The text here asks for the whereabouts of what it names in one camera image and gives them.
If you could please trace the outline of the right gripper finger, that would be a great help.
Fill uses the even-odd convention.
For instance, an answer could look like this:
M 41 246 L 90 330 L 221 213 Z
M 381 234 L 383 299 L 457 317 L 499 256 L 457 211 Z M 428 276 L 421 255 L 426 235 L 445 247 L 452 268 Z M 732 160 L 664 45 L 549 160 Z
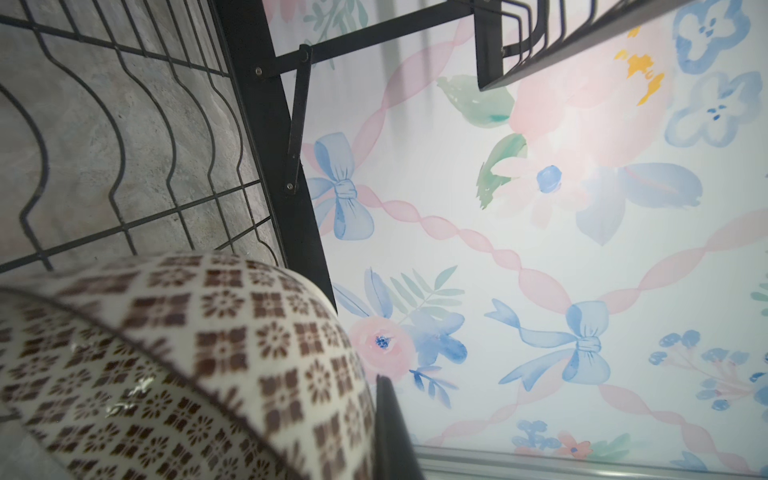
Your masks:
M 376 480 L 424 480 L 392 381 L 379 375 L 376 383 Z

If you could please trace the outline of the brown checker pattern bowl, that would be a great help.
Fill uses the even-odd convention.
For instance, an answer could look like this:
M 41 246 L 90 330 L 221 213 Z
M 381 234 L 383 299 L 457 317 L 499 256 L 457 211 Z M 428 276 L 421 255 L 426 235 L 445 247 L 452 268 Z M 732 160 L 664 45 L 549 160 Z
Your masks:
M 374 407 L 334 307 L 223 253 L 1 284 L 1 402 L 78 479 L 369 479 Z

